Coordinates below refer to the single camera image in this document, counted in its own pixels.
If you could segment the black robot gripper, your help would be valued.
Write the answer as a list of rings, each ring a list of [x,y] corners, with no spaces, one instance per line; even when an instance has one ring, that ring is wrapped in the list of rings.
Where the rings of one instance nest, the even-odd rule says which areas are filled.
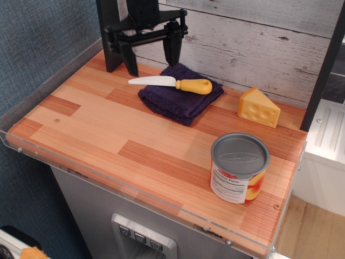
[[[162,41],[165,59],[176,66],[180,59],[182,39],[188,33],[184,9],[161,11],[158,1],[126,1],[128,15],[112,26],[116,51],[130,75],[138,69],[133,46]]]

